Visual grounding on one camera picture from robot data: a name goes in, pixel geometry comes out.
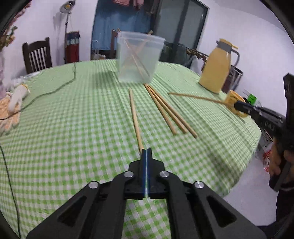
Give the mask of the right hand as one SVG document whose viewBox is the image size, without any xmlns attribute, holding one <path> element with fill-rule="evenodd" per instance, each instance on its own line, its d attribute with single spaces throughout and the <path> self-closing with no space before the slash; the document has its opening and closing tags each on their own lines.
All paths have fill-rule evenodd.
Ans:
<svg viewBox="0 0 294 239">
<path fill-rule="evenodd" d="M 279 175 L 281 173 L 281 170 L 279 168 L 279 165 L 281 163 L 281 158 L 279 156 L 277 146 L 278 146 L 278 141 L 276 138 L 274 138 L 274 142 L 271 147 L 270 162 L 269 162 L 269 174 L 271 177 L 273 177 L 274 175 Z"/>
</svg>

